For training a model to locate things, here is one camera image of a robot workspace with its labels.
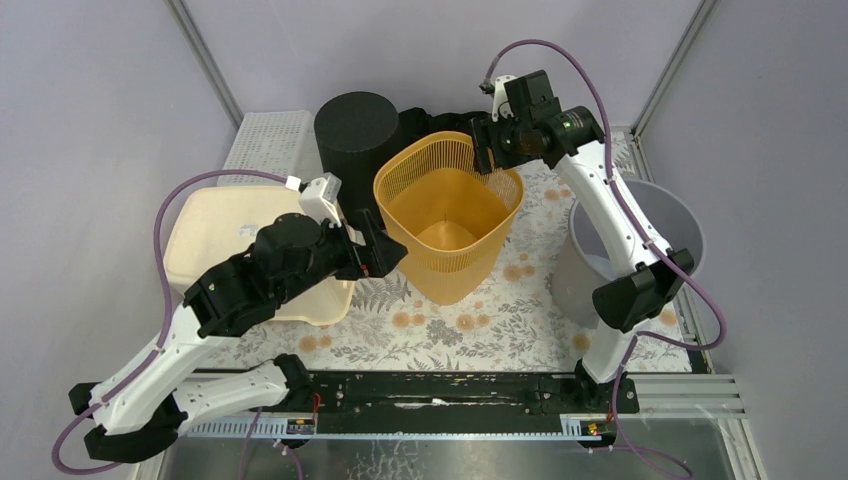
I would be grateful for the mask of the grey plastic bin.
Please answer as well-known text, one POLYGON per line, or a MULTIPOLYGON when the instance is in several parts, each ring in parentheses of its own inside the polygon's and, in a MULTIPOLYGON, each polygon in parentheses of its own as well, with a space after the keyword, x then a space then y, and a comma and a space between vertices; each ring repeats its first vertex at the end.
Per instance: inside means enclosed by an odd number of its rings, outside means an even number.
MULTIPOLYGON (((691 210, 673 193, 642 180, 626 180, 632 196, 648 220, 673 249, 686 248, 698 267, 704 254, 701 225, 691 210)), ((565 317, 586 328, 595 328, 600 317, 592 292, 616 278, 596 228, 580 202, 567 217, 567 236, 551 276, 553 303, 565 317)))

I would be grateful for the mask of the cream plastic basket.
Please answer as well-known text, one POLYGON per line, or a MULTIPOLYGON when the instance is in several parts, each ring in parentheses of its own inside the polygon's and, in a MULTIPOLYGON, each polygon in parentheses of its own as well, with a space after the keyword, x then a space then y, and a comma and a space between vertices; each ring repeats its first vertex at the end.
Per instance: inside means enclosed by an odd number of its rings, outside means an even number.
MULTIPOLYGON (((184 296, 201 274, 247 249, 259 230, 284 213, 300 213, 299 194, 279 185, 208 187, 185 201, 164 253, 173 290, 184 296)), ((332 325, 348 313, 354 283, 332 277, 282 305, 275 321, 332 325)))

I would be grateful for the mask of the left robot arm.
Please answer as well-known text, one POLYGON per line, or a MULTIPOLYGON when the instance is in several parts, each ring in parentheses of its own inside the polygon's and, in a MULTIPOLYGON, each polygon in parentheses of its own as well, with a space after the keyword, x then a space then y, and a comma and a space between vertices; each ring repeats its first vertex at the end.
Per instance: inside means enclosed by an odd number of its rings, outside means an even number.
POLYGON ((234 345, 251 328, 321 282, 382 278, 407 249, 360 211, 364 240, 345 226, 286 213, 263 227, 244 251, 207 270, 147 348, 100 383, 69 393, 78 420, 94 427, 84 443, 92 460, 138 463, 169 448, 194 426, 243 410, 313 404, 309 372, 294 354, 216 381, 188 384, 214 351, 234 345))

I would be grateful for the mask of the yellow wastebasket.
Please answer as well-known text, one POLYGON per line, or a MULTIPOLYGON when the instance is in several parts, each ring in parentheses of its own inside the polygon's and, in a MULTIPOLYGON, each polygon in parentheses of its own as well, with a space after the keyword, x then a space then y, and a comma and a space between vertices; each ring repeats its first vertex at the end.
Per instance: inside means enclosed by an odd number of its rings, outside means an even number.
POLYGON ((513 170, 478 173, 471 137, 446 131, 383 165, 373 194, 389 236, 408 250, 400 271, 429 300, 451 305, 493 271, 524 184, 513 170))

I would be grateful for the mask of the black round bucket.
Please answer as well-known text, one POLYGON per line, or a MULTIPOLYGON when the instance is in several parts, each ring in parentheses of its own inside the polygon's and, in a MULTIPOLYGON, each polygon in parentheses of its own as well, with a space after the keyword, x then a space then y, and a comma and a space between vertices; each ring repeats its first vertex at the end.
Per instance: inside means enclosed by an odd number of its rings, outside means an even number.
POLYGON ((384 221, 375 200, 378 171, 411 144, 394 104, 367 91, 338 95, 327 101, 314 119, 322 168, 341 180, 338 202, 350 223, 362 209, 384 221))

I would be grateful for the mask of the white perforated plastic basket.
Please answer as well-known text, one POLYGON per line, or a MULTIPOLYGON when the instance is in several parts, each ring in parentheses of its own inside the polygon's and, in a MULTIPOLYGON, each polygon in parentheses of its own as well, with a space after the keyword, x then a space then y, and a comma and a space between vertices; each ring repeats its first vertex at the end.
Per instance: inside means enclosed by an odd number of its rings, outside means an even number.
POLYGON ((313 115, 306 110, 247 113, 224 168, 292 175, 304 181, 320 176, 313 115))

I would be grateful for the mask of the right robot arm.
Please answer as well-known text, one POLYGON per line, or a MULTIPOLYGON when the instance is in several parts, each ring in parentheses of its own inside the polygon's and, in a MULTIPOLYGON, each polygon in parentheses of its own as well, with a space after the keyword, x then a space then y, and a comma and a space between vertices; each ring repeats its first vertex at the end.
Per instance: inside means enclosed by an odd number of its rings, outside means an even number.
POLYGON ((470 122, 475 170, 543 161, 575 193, 608 255, 614 276, 592 291, 600 322, 573 386, 577 405, 597 412, 612 400, 642 323, 672 300, 695 259, 657 231, 612 164, 602 125, 585 107, 563 109, 545 71, 487 78, 480 88, 492 110, 470 122))

